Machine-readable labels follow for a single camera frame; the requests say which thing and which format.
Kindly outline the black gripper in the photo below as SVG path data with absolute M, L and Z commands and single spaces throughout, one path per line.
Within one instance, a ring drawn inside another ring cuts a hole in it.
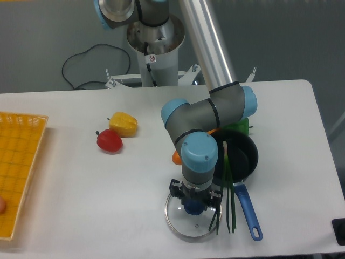
M 183 182 L 176 179 L 171 179 L 169 185 L 170 195 L 178 198 L 181 202 L 185 200 L 195 200 L 199 202 L 206 202 L 207 207 L 220 210 L 223 193 L 219 190 L 212 190 L 211 185 L 207 188 L 189 187 Z

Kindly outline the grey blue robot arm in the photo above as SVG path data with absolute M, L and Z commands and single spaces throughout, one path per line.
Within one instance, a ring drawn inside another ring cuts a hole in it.
M 190 35 L 210 96 L 194 104 L 174 99 L 162 108 L 164 126 L 182 159 L 182 181 L 172 181 L 170 193 L 191 215 L 216 207 L 219 200 L 210 187 L 218 147 L 208 131 L 253 115 L 257 99 L 236 80 L 212 3 L 180 1 L 183 22 L 170 13 L 168 1 L 95 1 L 94 6 L 103 26 L 127 27 L 144 87 L 177 84 L 177 51 Z

